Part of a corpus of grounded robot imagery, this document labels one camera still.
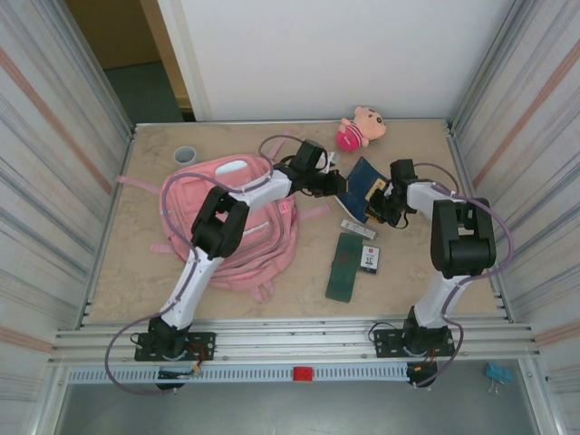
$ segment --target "corrugated metal wall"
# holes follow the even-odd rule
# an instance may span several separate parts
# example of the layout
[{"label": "corrugated metal wall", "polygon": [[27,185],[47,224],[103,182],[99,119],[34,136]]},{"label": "corrugated metal wall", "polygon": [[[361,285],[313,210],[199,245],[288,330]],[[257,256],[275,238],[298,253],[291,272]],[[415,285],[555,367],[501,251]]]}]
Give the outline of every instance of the corrugated metal wall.
[{"label": "corrugated metal wall", "polygon": [[580,430],[580,2],[535,2],[498,56],[456,120],[458,143],[477,193],[514,232],[507,297]]},{"label": "corrugated metal wall", "polygon": [[74,327],[131,139],[54,1],[0,3],[0,432],[29,423]]}]

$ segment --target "green wallet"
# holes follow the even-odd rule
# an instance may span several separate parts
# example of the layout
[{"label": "green wallet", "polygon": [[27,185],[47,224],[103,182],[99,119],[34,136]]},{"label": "green wallet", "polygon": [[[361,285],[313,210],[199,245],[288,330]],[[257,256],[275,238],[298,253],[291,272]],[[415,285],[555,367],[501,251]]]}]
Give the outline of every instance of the green wallet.
[{"label": "green wallet", "polygon": [[339,302],[351,302],[354,289],[354,278],[361,263],[363,238],[355,234],[342,233],[338,245],[330,279],[326,287],[326,297]]}]

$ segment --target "pink plush doll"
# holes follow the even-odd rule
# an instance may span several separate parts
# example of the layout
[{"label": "pink plush doll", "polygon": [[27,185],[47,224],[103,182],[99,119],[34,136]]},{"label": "pink plush doll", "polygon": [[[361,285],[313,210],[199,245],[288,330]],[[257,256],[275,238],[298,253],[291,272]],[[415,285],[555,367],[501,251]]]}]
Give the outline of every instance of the pink plush doll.
[{"label": "pink plush doll", "polygon": [[379,139],[387,131],[381,115],[370,107],[357,107],[354,110],[354,121],[341,119],[341,126],[336,133],[336,145],[343,150],[354,151],[362,145],[369,146],[369,140]]}]

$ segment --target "white wall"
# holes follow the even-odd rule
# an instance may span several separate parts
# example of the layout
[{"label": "white wall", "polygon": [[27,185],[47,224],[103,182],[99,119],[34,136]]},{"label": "white wall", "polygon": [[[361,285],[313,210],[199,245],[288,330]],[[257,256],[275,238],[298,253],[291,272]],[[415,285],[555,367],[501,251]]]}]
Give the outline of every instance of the white wall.
[{"label": "white wall", "polygon": [[448,117],[512,0],[159,0],[200,121]]}]

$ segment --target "navy notebook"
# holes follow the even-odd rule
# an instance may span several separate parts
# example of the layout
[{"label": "navy notebook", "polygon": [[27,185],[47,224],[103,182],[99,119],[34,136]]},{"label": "navy notebook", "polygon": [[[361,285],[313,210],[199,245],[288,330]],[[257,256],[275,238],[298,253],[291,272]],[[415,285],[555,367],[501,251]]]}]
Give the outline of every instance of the navy notebook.
[{"label": "navy notebook", "polygon": [[365,224],[368,218],[364,210],[369,198],[376,189],[384,190],[388,179],[373,168],[369,160],[360,157],[346,180],[348,192],[336,195],[336,199],[351,218]]}]

